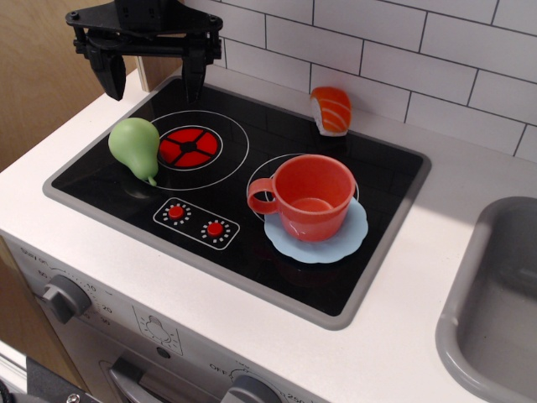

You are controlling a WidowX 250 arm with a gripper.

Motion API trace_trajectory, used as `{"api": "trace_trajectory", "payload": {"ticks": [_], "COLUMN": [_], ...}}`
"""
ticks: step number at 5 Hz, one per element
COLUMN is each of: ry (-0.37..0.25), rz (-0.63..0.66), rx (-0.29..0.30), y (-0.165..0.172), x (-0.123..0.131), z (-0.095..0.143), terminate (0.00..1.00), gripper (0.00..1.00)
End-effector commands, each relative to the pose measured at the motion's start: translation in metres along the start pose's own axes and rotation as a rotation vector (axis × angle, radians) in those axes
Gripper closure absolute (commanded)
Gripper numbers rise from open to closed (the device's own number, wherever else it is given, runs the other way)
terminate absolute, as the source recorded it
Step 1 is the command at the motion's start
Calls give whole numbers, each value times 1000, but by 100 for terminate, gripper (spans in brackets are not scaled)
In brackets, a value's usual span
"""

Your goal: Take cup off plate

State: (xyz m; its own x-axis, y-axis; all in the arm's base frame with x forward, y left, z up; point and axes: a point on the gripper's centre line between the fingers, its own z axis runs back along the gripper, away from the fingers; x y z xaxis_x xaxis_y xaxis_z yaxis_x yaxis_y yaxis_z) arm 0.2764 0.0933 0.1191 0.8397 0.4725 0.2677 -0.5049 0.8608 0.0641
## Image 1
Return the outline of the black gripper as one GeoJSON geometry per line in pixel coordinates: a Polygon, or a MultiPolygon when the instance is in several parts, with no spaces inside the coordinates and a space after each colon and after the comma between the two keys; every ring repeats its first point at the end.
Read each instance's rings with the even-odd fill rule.
{"type": "Polygon", "coordinates": [[[222,57],[222,19],[179,1],[111,1],[65,16],[75,30],[78,53],[87,54],[105,93],[123,99],[122,55],[182,57],[188,103],[198,100],[208,60],[222,57]]]}

